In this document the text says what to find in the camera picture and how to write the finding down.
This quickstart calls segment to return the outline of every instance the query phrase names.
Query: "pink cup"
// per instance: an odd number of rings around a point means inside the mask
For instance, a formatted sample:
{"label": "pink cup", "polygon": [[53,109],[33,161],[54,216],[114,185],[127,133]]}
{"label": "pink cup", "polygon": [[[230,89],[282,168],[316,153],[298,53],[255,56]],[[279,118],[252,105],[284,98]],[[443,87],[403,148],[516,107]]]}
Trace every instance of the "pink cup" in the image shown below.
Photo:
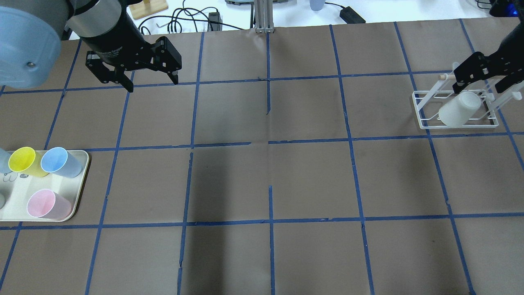
{"label": "pink cup", "polygon": [[27,202],[27,213],[37,218],[63,219],[71,209],[71,202],[50,189],[37,191]]}

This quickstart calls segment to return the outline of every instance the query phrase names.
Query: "gray cup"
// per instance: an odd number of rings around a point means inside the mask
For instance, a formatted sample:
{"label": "gray cup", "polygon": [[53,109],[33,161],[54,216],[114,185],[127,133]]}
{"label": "gray cup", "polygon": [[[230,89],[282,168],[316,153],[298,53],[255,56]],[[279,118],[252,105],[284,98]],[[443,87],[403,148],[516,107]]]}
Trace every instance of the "gray cup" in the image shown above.
{"label": "gray cup", "polygon": [[324,7],[326,0],[309,0],[309,7],[311,10],[319,11]]}
{"label": "gray cup", "polygon": [[9,157],[11,157],[11,154],[0,149],[0,173],[11,173],[11,169],[9,169]]}

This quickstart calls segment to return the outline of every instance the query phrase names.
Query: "white cup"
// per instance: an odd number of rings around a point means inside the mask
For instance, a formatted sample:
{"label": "white cup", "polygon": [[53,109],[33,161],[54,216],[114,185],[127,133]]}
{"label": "white cup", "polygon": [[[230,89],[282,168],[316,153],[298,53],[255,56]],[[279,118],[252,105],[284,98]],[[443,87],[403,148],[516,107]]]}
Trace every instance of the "white cup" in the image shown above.
{"label": "white cup", "polygon": [[473,92],[462,92],[448,101],[439,110],[442,123],[452,128],[461,128],[481,107],[482,101]]}
{"label": "white cup", "polygon": [[11,157],[10,153],[0,149],[0,173],[11,173],[9,157]]}

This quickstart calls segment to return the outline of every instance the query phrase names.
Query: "white table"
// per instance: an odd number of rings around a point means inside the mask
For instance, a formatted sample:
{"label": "white table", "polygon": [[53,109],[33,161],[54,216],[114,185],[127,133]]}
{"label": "white table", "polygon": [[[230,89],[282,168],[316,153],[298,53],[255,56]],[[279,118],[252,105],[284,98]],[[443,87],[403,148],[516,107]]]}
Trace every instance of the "white table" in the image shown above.
{"label": "white table", "polygon": [[[351,6],[368,23],[489,17],[488,10],[477,8],[475,0],[328,0],[328,2]],[[168,0],[168,4],[168,10],[155,15],[171,15],[175,8],[182,7],[182,0]],[[249,27],[251,10],[249,4],[231,5],[224,0],[186,0],[185,6],[196,9],[214,6],[219,9],[224,23],[246,29]],[[288,0],[273,4],[275,27],[344,24],[339,13],[340,7],[328,4],[318,12],[312,11],[309,0]],[[135,24],[138,26],[142,20],[136,20]],[[169,18],[155,18],[145,22],[145,25],[152,34],[165,34],[166,27],[159,29],[156,24],[163,25],[167,22]],[[192,21],[183,20],[181,23],[183,32],[195,31]],[[207,30],[207,26],[206,22],[197,22],[199,31]],[[71,39],[78,39],[78,36],[73,33]]]}

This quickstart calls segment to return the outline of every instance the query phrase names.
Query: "grid line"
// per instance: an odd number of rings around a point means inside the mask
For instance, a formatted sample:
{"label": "grid line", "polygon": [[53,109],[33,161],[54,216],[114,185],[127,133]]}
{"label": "grid line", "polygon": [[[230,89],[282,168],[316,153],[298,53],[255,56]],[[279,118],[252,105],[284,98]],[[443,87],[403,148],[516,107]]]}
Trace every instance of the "grid line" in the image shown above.
{"label": "grid line", "polygon": [[357,173],[357,166],[355,163],[355,153],[354,153],[354,148],[353,148],[353,140],[352,140],[353,137],[351,136],[351,129],[350,129],[350,124],[349,124],[348,115],[347,115],[346,98],[344,95],[344,85],[342,83],[342,73],[340,69],[339,53],[336,47],[333,26],[329,25],[329,29],[331,33],[331,41],[333,42],[333,51],[335,53],[336,69],[337,69],[337,73],[339,77],[340,95],[342,99],[342,109],[344,112],[344,122],[346,124],[347,138],[349,139],[347,142],[349,143],[349,146],[350,146],[351,166],[353,169],[353,179],[355,181],[355,190],[356,190],[357,202],[358,202],[358,214],[359,214],[359,218],[361,221],[362,242],[364,245],[364,257],[366,260],[366,269],[367,269],[367,278],[369,281],[369,290],[371,292],[371,295],[375,295],[375,287],[373,285],[373,274],[371,270],[371,261],[369,259],[369,249],[368,249],[368,243],[367,243],[366,218],[364,215],[364,209],[362,208],[362,198],[361,198],[361,193],[360,193],[360,186],[358,183],[358,173]]}
{"label": "grid line", "polygon": [[188,212],[189,212],[189,195],[191,192],[191,175],[193,171],[193,152],[189,154],[189,168],[188,168],[188,180],[185,187],[185,201],[184,201],[184,218],[182,222],[182,236],[180,238],[180,256],[178,261],[178,277],[177,277],[177,286],[178,291],[177,295],[180,295],[181,286],[182,286],[182,263],[184,261],[184,252],[185,252],[185,235],[187,232],[188,226]]}
{"label": "grid line", "polygon": [[200,72],[202,70],[202,53],[204,49],[204,32],[200,37],[200,51],[198,55],[198,66],[196,69],[195,100],[193,103],[193,119],[191,122],[191,149],[195,146],[195,128],[197,127],[198,92],[200,88]]}
{"label": "grid line", "polygon": [[[459,22],[460,22],[460,25],[462,27],[462,31],[464,32],[464,35],[466,36],[467,43],[470,46],[471,52],[474,53],[475,52],[475,47],[473,46],[473,43],[471,42],[471,38],[470,38],[469,34],[467,33],[467,29],[466,29],[466,26],[464,25],[464,21],[462,19],[459,19]],[[498,114],[499,114],[500,119],[501,119],[501,121],[502,121],[502,123],[504,125],[504,128],[506,129],[506,134],[508,135],[509,140],[511,141],[511,145],[513,146],[513,149],[515,150],[515,154],[517,156],[517,159],[519,160],[520,167],[522,168],[522,170],[524,170],[524,161],[522,160],[522,156],[520,154],[519,148],[517,147],[517,144],[515,142],[513,134],[510,131],[509,125],[506,122],[506,118],[504,118],[504,115],[503,115],[501,109],[498,109]]]}
{"label": "grid line", "polygon": [[[496,217],[524,217],[524,212],[501,212],[501,213],[468,213],[453,214],[453,218],[496,218]],[[405,215],[405,216],[367,216],[366,221],[386,221],[386,220],[427,220],[427,219],[448,219],[449,215]],[[329,223],[329,222],[360,222],[360,217],[326,217],[326,218],[283,218],[283,219],[249,219],[249,220],[230,220],[222,222],[187,222],[187,226],[226,226],[226,225],[246,225],[246,224],[270,224],[277,223]],[[102,228],[143,228],[143,227],[182,227],[183,222],[166,223],[132,223],[132,224],[103,224]],[[90,229],[98,228],[98,224],[82,225],[22,225],[20,230],[41,230],[41,229]],[[4,226],[0,230],[17,230],[18,226]]]}
{"label": "grid line", "polygon": [[267,80],[267,113],[271,111],[271,52],[269,48],[269,33],[266,33],[266,80]]}
{"label": "grid line", "polygon": [[[411,83],[413,85],[413,90],[416,91],[417,90],[417,85],[415,83],[415,80],[414,80],[414,77],[413,77],[413,73],[411,71],[411,66],[409,64],[409,59],[408,59],[408,56],[407,56],[407,53],[406,53],[406,49],[404,47],[404,43],[402,41],[402,36],[400,34],[400,30],[398,28],[397,22],[394,22],[394,26],[395,26],[395,31],[397,32],[397,37],[398,37],[398,40],[400,42],[400,47],[402,49],[402,54],[404,56],[404,60],[406,62],[406,66],[408,67],[409,77],[410,77]],[[432,135],[431,135],[431,132],[430,132],[429,129],[426,129],[426,134],[428,136],[429,146],[430,146],[430,149],[431,149],[431,153],[433,155],[433,161],[435,162],[436,171],[437,171],[437,174],[439,176],[439,182],[440,182],[440,185],[441,185],[441,188],[442,188],[442,194],[444,195],[444,201],[446,203],[447,213],[448,213],[449,219],[451,221],[451,227],[453,229],[453,235],[455,237],[455,242],[457,244],[458,255],[459,255],[461,263],[462,263],[462,269],[464,271],[464,276],[466,278],[466,283],[467,283],[468,289],[470,291],[470,294],[471,295],[476,295],[475,290],[473,289],[473,284],[471,282],[470,272],[469,272],[469,270],[467,268],[466,258],[464,257],[464,251],[462,249],[462,244],[461,244],[461,241],[460,241],[459,232],[457,230],[455,219],[453,217],[453,210],[451,209],[451,204],[449,203],[449,197],[447,195],[447,189],[446,189],[446,185],[444,183],[444,177],[442,176],[442,171],[440,169],[439,159],[437,157],[435,146],[433,144],[433,138],[432,138]]]}
{"label": "grid line", "polygon": [[273,218],[273,186],[269,186],[269,261],[271,272],[271,295],[275,295],[275,229]]}
{"label": "grid line", "polygon": [[[202,55],[204,52],[204,32],[201,33],[200,36],[200,48],[199,48],[199,56],[198,56],[198,65],[196,69],[196,87],[195,87],[195,100],[193,105],[193,121],[191,123],[191,149],[195,148],[195,129],[197,127],[197,107],[198,107],[198,93],[199,93],[199,87],[200,87],[200,73],[202,70]],[[191,175],[193,171],[193,152],[189,154],[189,168],[188,168],[188,180],[187,185],[185,188],[185,200],[184,200],[184,217],[182,222],[182,235],[180,238],[180,255],[179,255],[179,268],[178,268],[178,275],[177,275],[177,295],[180,295],[181,287],[182,287],[182,274],[183,274],[183,267],[182,263],[184,261],[184,253],[185,253],[185,235],[187,232],[187,225],[188,225],[188,212],[189,212],[189,196],[191,192]]]}
{"label": "grid line", "polygon": [[[135,72],[133,71],[132,74],[131,74],[131,82],[133,81],[133,79],[135,78]],[[99,221],[99,224],[98,224],[98,228],[96,230],[96,238],[95,238],[95,244],[94,244],[94,247],[93,247],[93,255],[91,257],[91,263],[90,263],[90,266],[89,266],[89,272],[88,272],[88,280],[87,280],[87,283],[85,284],[85,295],[88,295],[89,294],[89,288],[91,287],[91,279],[93,277],[93,270],[94,270],[94,266],[95,266],[95,261],[96,261],[96,253],[98,252],[98,245],[100,243],[100,235],[102,234],[102,225],[104,224],[104,217],[105,217],[105,211],[107,209],[107,197],[109,196],[109,193],[111,191],[111,185],[113,184],[113,175],[115,173],[115,166],[116,166],[116,161],[117,161],[117,158],[118,158],[118,148],[120,147],[120,140],[122,138],[122,130],[124,129],[124,122],[125,122],[125,119],[126,119],[126,112],[127,112],[127,105],[129,103],[129,95],[130,93],[127,92],[126,93],[126,100],[124,102],[124,107],[122,109],[122,118],[120,119],[120,128],[118,130],[118,137],[116,139],[116,147],[115,147],[115,155],[113,156],[113,163],[111,165],[111,172],[109,173],[109,180],[107,181],[107,189],[106,189],[106,192],[105,192],[105,198],[104,198],[104,204],[102,205],[102,212],[100,214],[100,221]]]}
{"label": "grid line", "polygon": [[[414,75],[421,74],[433,74],[433,73],[448,73],[449,70],[433,70],[433,71],[417,71],[412,72]],[[352,77],[374,77],[374,76],[397,76],[397,75],[408,75],[409,72],[386,72],[386,73],[360,73],[360,74],[341,74],[342,78]],[[200,84],[222,84],[222,83],[251,83],[260,81],[287,81],[287,80],[311,80],[311,79],[332,79],[338,78],[338,75],[327,75],[327,76],[301,76],[301,77],[281,77],[281,78],[258,78],[258,79],[240,79],[240,80],[216,80],[216,81],[200,81]],[[176,87],[183,85],[196,85],[197,82],[181,82],[177,85],[172,83],[158,83],[158,84],[138,84],[134,85],[135,88],[148,88],[148,87]],[[67,91],[87,91],[87,90],[103,90],[103,89],[124,89],[120,85],[114,86],[96,86],[96,87],[77,87],[67,88]],[[22,94],[22,93],[39,93],[39,92],[60,92],[63,89],[44,89],[44,90],[15,90],[15,91],[4,91],[4,94]]]}
{"label": "grid line", "polygon": [[[467,31],[465,29],[463,21],[459,20],[462,26],[462,29],[464,31],[464,34],[466,35],[467,41],[469,43],[469,46],[471,47],[472,51],[474,51],[473,45],[471,43],[471,40],[467,34]],[[86,291],[85,294],[89,293],[89,287],[91,283],[92,278],[92,272],[94,268],[94,263],[96,259],[96,251],[100,240],[100,234],[101,230],[103,228],[143,228],[143,227],[182,227],[182,239],[185,238],[185,229],[187,226],[224,226],[224,225],[240,225],[240,224],[270,224],[270,256],[271,256],[271,293],[272,295],[275,293],[275,274],[274,274],[274,236],[273,236],[273,226],[275,223],[316,223],[316,222],[361,222],[362,224],[362,234],[363,234],[363,243],[364,243],[364,250],[365,250],[365,256],[366,256],[366,267],[368,270],[368,279],[370,284],[370,290],[372,294],[374,294],[374,287],[373,287],[373,280],[372,280],[372,273],[371,273],[371,267],[369,262],[369,252],[367,249],[367,237],[365,233],[365,221],[383,221],[383,220],[425,220],[425,219],[447,219],[449,218],[452,223],[455,239],[457,242],[459,254],[461,256],[461,262],[464,268],[464,272],[466,274],[466,280],[468,282],[468,287],[470,289],[470,292],[472,294],[475,294],[473,291],[473,286],[471,284],[471,279],[469,278],[469,274],[467,271],[467,265],[465,263],[464,254],[462,252],[462,246],[460,244],[460,239],[458,236],[458,231],[456,229],[455,225],[455,218],[494,218],[494,217],[524,217],[524,212],[513,212],[513,213],[481,213],[481,214],[453,214],[451,210],[451,205],[449,204],[449,199],[447,196],[447,192],[445,190],[444,180],[442,177],[442,172],[440,170],[440,165],[438,163],[438,158],[436,156],[436,151],[434,149],[432,138],[458,138],[458,137],[475,137],[475,136],[509,136],[510,140],[512,142],[512,145],[516,151],[517,158],[519,159],[519,162],[524,169],[524,163],[522,161],[522,157],[520,155],[520,152],[515,144],[515,141],[513,139],[513,135],[524,135],[524,132],[511,132],[510,128],[502,114],[501,111],[499,111],[499,114],[501,116],[501,120],[506,128],[505,133],[479,133],[479,134],[448,134],[448,135],[432,135],[429,131],[427,131],[427,135],[413,135],[413,136],[382,136],[382,137],[368,137],[368,138],[353,138],[351,137],[351,131],[350,126],[348,123],[348,116],[347,116],[347,110],[345,105],[345,97],[344,97],[344,90],[343,90],[343,84],[342,84],[342,78],[347,77],[369,77],[369,76],[394,76],[394,75],[409,75],[414,90],[417,89],[416,84],[414,82],[413,75],[419,75],[419,74],[428,74],[428,73],[444,73],[449,72],[448,70],[441,70],[441,71],[417,71],[413,72],[411,71],[409,60],[405,51],[405,48],[402,43],[402,39],[400,36],[400,31],[398,29],[397,23],[394,23],[395,29],[397,31],[399,42],[402,48],[402,52],[408,67],[408,72],[390,72],[390,73],[364,73],[364,74],[351,74],[351,75],[343,75],[341,74],[340,69],[340,62],[339,62],[339,56],[337,53],[336,48],[336,41],[333,33],[332,26],[330,25],[330,31],[331,31],[331,37],[333,42],[333,48],[337,63],[337,74],[338,75],[331,75],[331,76],[307,76],[307,77],[285,77],[285,78],[271,78],[270,77],[270,44],[269,44],[269,35],[266,36],[267,42],[266,42],[266,50],[267,50],[267,77],[266,79],[245,79],[245,80],[224,80],[224,81],[206,81],[206,82],[200,82],[200,71],[201,71],[201,60],[202,60],[202,49],[203,49],[203,41],[204,41],[204,33],[202,33],[201,36],[201,44],[200,44],[200,53],[199,53],[199,66],[198,66],[198,72],[197,72],[197,81],[196,82],[183,82],[179,83],[179,85],[196,85],[195,89],[195,101],[194,101],[194,108],[193,108],[193,122],[192,122],[192,136],[191,136],[191,144],[189,145],[178,145],[178,146],[135,146],[135,147],[120,147],[120,138],[122,136],[122,128],[124,124],[125,119],[125,113],[127,109],[128,104],[128,98],[129,93],[126,95],[126,102],[124,105],[124,110],[122,114],[122,120],[121,120],[121,126],[118,134],[117,139],[117,145],[116,147],[103,147],[99,149],[85,149],[86,151],[90,152],[98,152],[98,151],[114,151],[114,159],[113,164],[110,172],[110,177],[108,180],[107,190],[106,190],[106,196],[104,199],[104,204],[102,208],[101,218],[99,224],[94,225],[59,225],[59,226],[24,226],[22,222],[20,222],[17,226],[14,227],[0,227],[0,230],[15,230],[15,237],[13,239],[13,243],[4,267],[4,271],[2,273],[2,277],[0,279],[0,290],[2,288],[3,282],[5,280],[5,276],[8,270],[9,262],[12,258],[18,235],[21,230],[40,230],[40,229],[89,229],[89,228],[97,228],[97,236],[95,239],[95,245],[93,249],[93,256],[91,259],[90,264],[90,271],[88,275],[88,283],[86,285]],[[70,71],[68,74],[68,78],[66,80],[66,84],[63,89],[47,89],[47,90],[23,90],[23,91],[5,91],[5,86],[3,86],[0,89],[0,97],[3,94],[15,94],[15,93],[39,93],[39,92],[60,92],[62,91],[62,95],[59,101],[59,104],[57,106],[57,110],[55,113],[55,117],[53,120],[53,123],[51,125],[49,135],[46,141],[46,147],[49,143],[51,133],[54,127],[54,124],[56,122],[60,106],[63,100],[63,97],[66,93],[66,91],[84,91],[84,90],[98,90],[98,89],[115,89],[115,88],[123,88],[122,86],[105,86],[105,87],[85,87],[85,88],[67,88],[67,85],[69,83],[69,79],[72,74],[72,70],[75,64],[75,60],[78,56],[79,49],[80,49],[80,43],[77,47],[77,51],[75,53],[73,63],[70,67]],[[192,169],[192,161],[193,161],[193,153],[190,154],[190,164],[189,164],[189,170],[188,170],[188,187],[187,187],[187,195],[186,195],[186,202],[184,206],[184,222],[182,223],[143,223],[143,224],[103,224],[103,219],[105,215],[105,210],[107,206],[107,197],[109,195],[109,191],[111,188],[111,183],[113,179],[113,173],[116,165],[116,159],[118,152],[121,150],[146,150],[146,149],[175,149],[175,148],[201,148],[201,147],[213,147],[213,146],[235,146],[235,145],[249,145],[250,142],[239,142],[239,143],[211,143],[211,144],[194,144],[194,128],[195,128],[195,121],[196,121],[196,111],[197,111],[197,99],[198,99],[198,88],[200,84],[216,84],[216,83],[238,83],[238,82],[258,82],[258,81],[267,81],[267,87],[268,87],[268,109],[267,112],[270,111],[270,82],[271,81],[283,81],[283,80],[304,80],[304,79],[331,79],[331,78],[338,78],[339,84],[341,88],[341,97],[342,97],[342,103],[343,103],[343,109],[344,109],[344,117],[345,117],[345,124],[346,124],[346,131],[348,133],[348,138],[339,138],[339,139],[312,139],[312,140],[283,140],[283,141],[269,141],[269,144],[287,144],[287,143],[314,143],[314,142],[343,142],[348,141],[350,145],[350,154],[351,154],[351,160],[352,160],[352,166],[353,166],[353,172],[354,172],[354,180],[357,190],[357,201],[359,203],[359,217],[339,217],[339,218],[303,218],[303,219],[274,219],[272,215],[272,186],[269,187],[269,219],[257,219],[257,220],[234,220],[234,221],[227,221],[227,222],[187,222],[187,209],[188,209],[188,203],[189,203],[189,186],[190,186],[190,177],[191,177],[191,169]],[[135,87],[142,88],[142,87],[159,87],[159,86],[174,86],[170,83],[160,83],[160,84],[146,84],[146,85],[135,85]],[[427,138],[430,142],[430,147],[432,150],[432,154],[435,161],[435,166],[439,174],[439,180],[441,181],[441,186],[444,193],[444,198],[446,201],[446,205],[448,207],[448,214],[447,215],[423,215],[423,216],[372,216],[372,217],[365,217],[364,212],[362,209],[362,200],[360,196],[359,186],[358,186],[358,177],[357,177],[357,170],[355,165],[355,159],[354,159],[354,153],[353,153],[353,141],[359,141],[359,140],[397,140],[397,139],[421,139],[421,138]],[[178,273],[178,294],[180,294],[180,284],[181,284],[181,276],[182,276],[182,260],[183,260],[183,248],[184,248],[184,241],[181,242],[181,256],[180,256],[180,268]]]}
{"label": "grid line", "polygon": [[49,128],[49,134],[47,135],[46,139],[46,145],[43,147],[44,150],[47,150],[47,147],[49,145],[49,141],[51,140],[51,135],[53,133],[54,125],[57,122],[58,113],[60,112],[60,107],[62,106],[62,102],[64,100],[64,97],[66,96],[67,86],[69,84],[69,79],[71,79],[71,74],[73,73],[74,64],[77,61],[78,52],[80,52],[80,46],[82,45],[82,40],[78,41],[77,50],[74,53],[73,62],[71,63],[71,67],[69,68],[69,73],[67,75],[67,79],[65,80],[64,88],[62,89],[62,95],[60,96],[60,100],[58,101],[57,110],[54,113],[53,122],[51,123],[51,128]]}
{"label": "grid line", "polygon": [[11,249],[9,250],[9,255],[7,255],[7,260],[5,261],[4,271],[2,272],[2,277],[0,278],[0,291],[2,290],[2,286],[4,285],[5,276],[7,274],[7,268],[9,268],[9,263],[11,262],[11,258],[13,257],[13,253],[15,251],[16,242],[18,241],[18,235],[20,234],[21,227],[22,227],[22,222],[19,222],[18,226],[16,227],[15,237],[13,238]]}

